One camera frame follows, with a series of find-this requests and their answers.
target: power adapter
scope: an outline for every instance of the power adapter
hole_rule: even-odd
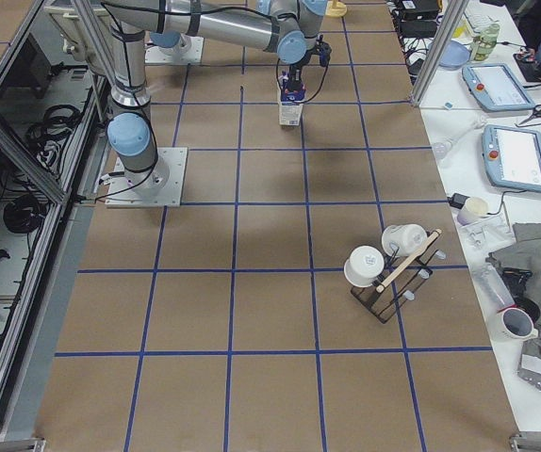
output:
[[[466,203],[469,196],[462,195],[461,193],[453,193],[452,196],[447,197],[449,200],[449,206],[455,209],[461,209],[463,204]]]

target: white table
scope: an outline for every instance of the white table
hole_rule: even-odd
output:
[[[522,43],[511,16],[506,8],[485,4],[475,7],[501,25],[499,41],[508,40]],[[515,46],[498,45],[486,62],[504,62],[514,74],[523,81],[521,73],[513,60]],[[529,90],[533,99],[541,104],[541,89]],[[447,110],[444,104],[453,105]],[[460,71],[438,70],[434,80],[421,103],[421,114],[430,142],[443,141],[453,137],[458,131],[472,124],[480,115],[488,118],[488,123],[513,126],[517,120],[528,114],[490,114],[482,112],[476,101],[469,94]],[[541,132],[541,126],[534,127]],[[484,171],[481,144],[482,130],[475,130],[464,136],[443,160],[438,168],[445,191],[448,194],[459,192],[468,196],[485,199],[491,211],[497,210],[502,189],[490,185]],[[541,222],[541,194],[523,193],[507,195],[505,203],[512,223]],[[460,231],[460,238],[470,268],[478,267],[491,249],[476,250]],[[495,311],[494,305],[477,287],[478,299],[485,316]],[[516,375],[521,343],[493,342],[493,348],[499,363],[500,373],[507,395],[521,431],[541,431],[541,392]]]

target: blue joint cap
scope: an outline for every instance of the blue joint cap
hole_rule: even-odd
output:
[[[169,31],[168,33],[149,33],[151,41],[158,47],[172,49],[180,41],[180,33]]]
[[[139,115],[122,113],[107,126],[107,138],[118,154],[134,157],[147,149],[151,132]]]
[[[324,16],[327,10],[327,0],[302,0],[302,3],[318,16]]]
[[[292,30],[279,41],[277,55],[286,64],[300,61],[306,54],[306,38],[300,30]]]
[[[269,14],[271,12],[271,0],[258,0],[256,7],[262,14]]]

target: mug rack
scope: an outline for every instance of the mug rack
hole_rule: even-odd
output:
[[[373,285],[370,287],[353,286],[351,294],[380,322],[386,323],[405,302],[415,299],[415,293],[430,279],[433,274],[432,269],[428,267],[430,262],[434,258],[446,259],[447,255],[442,250],[429,253],[429,248],[441,234],[440,229],[429,233],[425,241],[404,258],[396,268],[393,268],[393,265],[398,259],[396,257],[398,249],[394,250],[391,256],[385,257],[385,270],[377,277]],[[386,290],[391,287],[392,283],[396,283],[397,279],[403,279],[407,275],[410,275],[408,280],[405,279],[405,283],[400,288],[395,291]],[[393,297],[387,296],[389,292],[392,292]]]

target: keyboard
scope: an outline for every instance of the keyboard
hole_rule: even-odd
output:
[[[480,35],[480,33],[493,23],[486,14],[472,11],[469,7],[466,8],[463,18],[466,23],[467,32],[472,38]]]

